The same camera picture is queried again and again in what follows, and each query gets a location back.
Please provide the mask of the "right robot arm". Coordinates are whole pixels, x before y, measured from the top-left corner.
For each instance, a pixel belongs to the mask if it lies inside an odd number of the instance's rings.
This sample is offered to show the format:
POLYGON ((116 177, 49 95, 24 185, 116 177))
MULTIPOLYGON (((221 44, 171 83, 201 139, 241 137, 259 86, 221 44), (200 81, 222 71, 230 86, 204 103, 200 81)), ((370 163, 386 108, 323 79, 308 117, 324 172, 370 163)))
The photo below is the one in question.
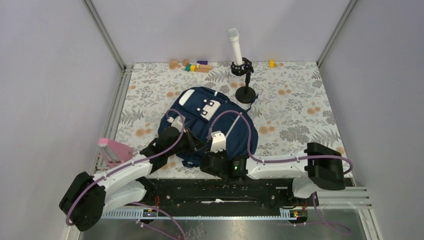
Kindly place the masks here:
POLYGON ((318 190, 344 190, 343 162, 338 151, 310 142, 304 150, 277 156, 240 155, 229 159, 224 150, 209 151, 199 167, 202 172, 229 182, 292 179, 286 198, 291 205, 299 206, 318 190))

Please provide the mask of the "navy blue student backpack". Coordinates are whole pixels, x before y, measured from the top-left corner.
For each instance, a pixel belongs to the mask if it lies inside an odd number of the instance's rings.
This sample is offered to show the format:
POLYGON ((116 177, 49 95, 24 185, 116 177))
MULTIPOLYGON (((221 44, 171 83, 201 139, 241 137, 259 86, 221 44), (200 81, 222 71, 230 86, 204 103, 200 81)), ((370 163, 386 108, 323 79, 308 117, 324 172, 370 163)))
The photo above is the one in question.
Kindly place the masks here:
POLYGON ((206 157, 206 151, 211 145, 208 142, 210 132, 220 131, 225 135, 226 153, 230 159, 253 154, 257 150, 258 131, 248 110, 221 92, 203 86, 183 91, 171 105, 170 111, 162 117, 157 133, 161 135, 179 116, 184 117, 184 126, 192 135, 206 144, 194 152, 187 149, 189 143, 186 137, 179 141, 183 150, 176 152, 176 155, 187 168, 199 167, 206 157))

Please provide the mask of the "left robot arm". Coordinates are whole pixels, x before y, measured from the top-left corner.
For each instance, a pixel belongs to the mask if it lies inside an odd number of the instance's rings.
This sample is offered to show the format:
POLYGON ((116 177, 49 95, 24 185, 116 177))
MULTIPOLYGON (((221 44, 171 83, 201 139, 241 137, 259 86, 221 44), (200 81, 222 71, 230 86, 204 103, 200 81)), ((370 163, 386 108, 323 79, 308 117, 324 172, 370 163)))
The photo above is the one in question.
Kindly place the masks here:
POLYGON ((206 145, 206 140, 199 140, 188 128, 170 126, 134 158, 103 173, 79 173, 59 203, 65 223, 84 232, 104 213, 133 202, 152 204, 157 188, 147 176, 162 168, 170 156, 193 154, 206 145))

